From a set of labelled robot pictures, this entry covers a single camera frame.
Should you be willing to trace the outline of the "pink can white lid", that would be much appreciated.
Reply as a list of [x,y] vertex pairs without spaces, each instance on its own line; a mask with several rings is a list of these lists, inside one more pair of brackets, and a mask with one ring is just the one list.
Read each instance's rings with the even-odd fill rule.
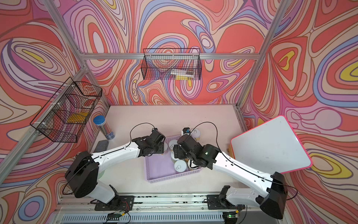
[[177,160],[174,163],[174,170],[176,173],[183,173],[187,171],[187,162],[185,160]]

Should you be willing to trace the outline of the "lilac plastic basket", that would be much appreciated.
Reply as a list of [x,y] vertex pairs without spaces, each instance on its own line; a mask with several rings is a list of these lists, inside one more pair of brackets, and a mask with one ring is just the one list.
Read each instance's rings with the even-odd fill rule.
[[[180,135],[166,137],[165,142],[168,144],[170,140],[178,140]],[[156,183],[164,180],[169,180],[185,175],[191,175],[201,172],[201,168],[187,171],[183,173],[176,173],[174,170],[174,163],[171,161],[171,150],[168,147],[168,152],[165,155],[154,154],[145,158],[145,180],[149,183]]]

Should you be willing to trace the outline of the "orange can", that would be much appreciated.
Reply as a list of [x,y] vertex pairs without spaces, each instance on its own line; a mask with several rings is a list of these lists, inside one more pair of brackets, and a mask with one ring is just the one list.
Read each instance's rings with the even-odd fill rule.
[[196,166],[196,165],[190,165],[190,163],[187,165],[187,167],[188,167],[188,170],[189,170],[189,171],[196,170],[196,169],[198,169],[198,168],[199,168],[199,166]]

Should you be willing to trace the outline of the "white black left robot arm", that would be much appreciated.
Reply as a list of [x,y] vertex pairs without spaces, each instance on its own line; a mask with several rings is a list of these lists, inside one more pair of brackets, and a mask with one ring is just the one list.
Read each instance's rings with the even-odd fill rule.
[[67,185],[75,198],[90,197],[97,201],[96,211],[131,210],[110,184],[99,180],[99,174],[124,161],[162,154],[166,137],[153,128],[148,136],[131,139],[129,143],[98,153],[79,153],[65,174]]

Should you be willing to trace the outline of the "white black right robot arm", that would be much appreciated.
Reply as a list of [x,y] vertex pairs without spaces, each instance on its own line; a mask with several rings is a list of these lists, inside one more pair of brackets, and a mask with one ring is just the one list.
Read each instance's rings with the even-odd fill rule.
[[254,204],[275,219],[283,219],[288,185],[283,174],[268,174],[251,168],[211,144],[201,145],[185,134],[173,147],[174,157],[188,158],[194,165],[225,173],[250,187],[256,194]]

